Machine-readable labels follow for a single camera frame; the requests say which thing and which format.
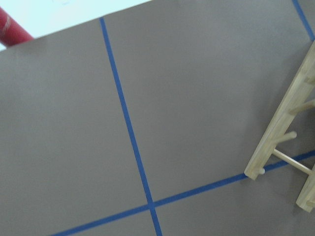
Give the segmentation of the wooden dish rack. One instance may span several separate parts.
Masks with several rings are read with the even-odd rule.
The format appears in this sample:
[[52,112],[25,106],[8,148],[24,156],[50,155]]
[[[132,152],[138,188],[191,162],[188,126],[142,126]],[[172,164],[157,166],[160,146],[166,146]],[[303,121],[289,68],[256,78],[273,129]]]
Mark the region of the wooden dish rack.
[[244,174],[252,180],[265,173],[265,164],[271,155],[308,175],[296,200],[296,204],[306,212],[315,208],[315,169],[308,168],[293,158],[277,150],[278,144],[295,139],[297,133],[287,129],[295,117],[305,110],[315,107],[315,100],[307,98],[315,89],[315,44],[312,43],[301,66],[295,74],[280,105],[274,113],[260,142],[258,143]]

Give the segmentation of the red cylinder tube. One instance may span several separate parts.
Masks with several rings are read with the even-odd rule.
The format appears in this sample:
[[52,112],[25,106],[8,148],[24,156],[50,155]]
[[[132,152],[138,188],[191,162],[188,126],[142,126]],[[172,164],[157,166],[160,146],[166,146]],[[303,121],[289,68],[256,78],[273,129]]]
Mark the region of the red cylinder tube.
[[5,47],[34,40],[5,10],[0,8],[0,43]]

